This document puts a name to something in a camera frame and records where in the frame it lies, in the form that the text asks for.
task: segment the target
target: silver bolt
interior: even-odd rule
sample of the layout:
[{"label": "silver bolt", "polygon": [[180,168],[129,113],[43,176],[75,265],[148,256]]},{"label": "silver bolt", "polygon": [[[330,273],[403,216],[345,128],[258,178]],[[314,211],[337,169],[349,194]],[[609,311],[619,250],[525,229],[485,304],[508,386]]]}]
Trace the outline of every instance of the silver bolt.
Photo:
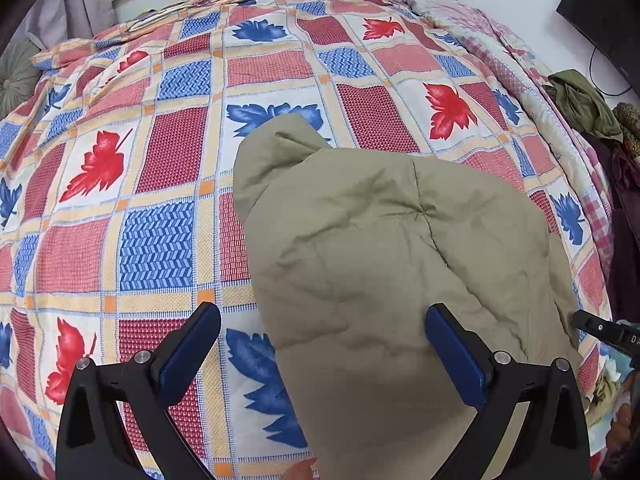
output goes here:
[{"label": "silver bolt", "polygon": [[76,368],[78,370],[84,370],[85,368],[88,367],[90,362],[91,362],[91,359],[89,359],[88,357],[81,357],[78,359],[78,361],[76,361]]},{"label": "silver bolt", "polygon": [[149,361],[149,359],[151,359],[151,352],[149,350],[141,350],[135,355],[133,359],[139,365],[144,364]]},{"label": "silver bolt", "polygon": [[507,352],[500,350],[494,354],[494,359],[498,364],[508,365],[511,362],[511,356]]},{"label": "silver bolt", "polygon": [[556,360],[556,366],[558,367],[558,369],[562,370],[563,372],[568,372],[569,368],[571,368],[571,366],[569,365],[569,361],[562,358],[559,358]]}]

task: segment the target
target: floral blanket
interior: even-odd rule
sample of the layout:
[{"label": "floral blanket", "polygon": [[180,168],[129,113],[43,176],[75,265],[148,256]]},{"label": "floral blanket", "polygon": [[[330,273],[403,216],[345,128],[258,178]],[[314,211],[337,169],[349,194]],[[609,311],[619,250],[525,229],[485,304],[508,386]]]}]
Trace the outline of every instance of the floral blanket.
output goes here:
[{"label": "floral blanket", "polygon": [[[420,17],[399,0],[190,0],[36,56],[46,72],[34,96],[0,123],[0,415],[42,476],[54,475],[76,360],[155,348],[205,300],[220,307],[222,332],[170,409],[196,455],[217,478],[238,479],[277,478],[311,455],[232,203],[238,145],[277,115],[302,114],[334,146],[506,179],[562,237],[576,303],[609,315],[598,251],[608,217],[588,193],[597,167],[551,108],[532,107],[532,71],[510,75],[509,44],[496,48],[510,61],[495,62],[455,26],[465,9],[432,11]],[[589,337],[580,351],[588,393],[602,359]],[[122,415],[160,478],[128,406]]]}]

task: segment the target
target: plaid bedspread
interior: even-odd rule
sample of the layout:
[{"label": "plaid bedspread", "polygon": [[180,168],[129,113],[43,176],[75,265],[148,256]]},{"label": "plaid bedspread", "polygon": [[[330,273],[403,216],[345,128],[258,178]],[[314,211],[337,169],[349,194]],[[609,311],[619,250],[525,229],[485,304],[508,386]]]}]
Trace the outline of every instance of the plaid bedspread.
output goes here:
[{"label": "plaid bedspread", "polygon": [[[232,203],[238,145],[277,115],[302,114],[333,146],[511,182],[561,235],[577,304],[610,316],[592,234],[607,215],[576,191],[594,172],[584,148],[551,139],[526,92],[501,82],[508,71],[436,21],[399,0],[191,0],[36,57],[46,72],[34,96],[0,123],[0,415],[41,475],[53,478],[75,361],[154,348],[204,300],[220,307],[220,339],[170,409],[196,455],[217,478],[245,479],[311,455]],[[577,154],[570,164],[562,150]],[[580,351],[590,392],[602,357],[589,337]]]}]

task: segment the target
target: black cable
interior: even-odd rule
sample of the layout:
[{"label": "black cable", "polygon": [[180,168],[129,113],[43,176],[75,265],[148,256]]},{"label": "black cable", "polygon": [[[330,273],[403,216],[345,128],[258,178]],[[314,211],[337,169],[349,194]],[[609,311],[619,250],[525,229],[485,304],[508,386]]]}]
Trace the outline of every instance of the black cable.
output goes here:
[{"label": "black cable", "polygon": [[598,49],[597,46],[593,47],[593,52],[591,53],[591,59],[589,60],[589,79],[591,79],[591,82],[593,83],[593,85],[598,89],[598,91],[601,94],[606,95],[608,97],[620,97],[622,94],[626,94],[627,92],[629,92],[629,90],[631,90],[631,85],[629,85],[629,88],[627,88],[624,92],[620,92],[619,94],[607,94],[606,92],[603,92],[598,85],[596,85],[595,81],[593,80],[593,75],[591,75],[591,64],[593,63],[593,56],[596,53],[597,49]]}]

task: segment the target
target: bedsheet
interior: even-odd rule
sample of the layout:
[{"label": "bedsheet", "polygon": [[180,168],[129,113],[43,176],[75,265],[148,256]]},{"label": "bedsheet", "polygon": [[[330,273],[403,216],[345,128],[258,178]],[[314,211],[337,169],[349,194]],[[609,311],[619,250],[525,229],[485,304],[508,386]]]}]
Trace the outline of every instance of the bedsheet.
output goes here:
[{"label": "bedsheet", "polygon": [[[603,227],[581,187],[593,165],[448,25],[400,0],[190,0],[34,58],[46,71],[34,96],[0,123],[0,415],[41,475],[54,474],[76,359],[128,360],[205,300],[222,332],[170,409],[196,455],[217,478],[271,479],[312,454],[232,204],[240,142],[277,115],[302,114],[333,146],[506,179],[561,236],[578,306],[610,315]],[[580,352],[588,394],[603,356],[588,336]]]}]

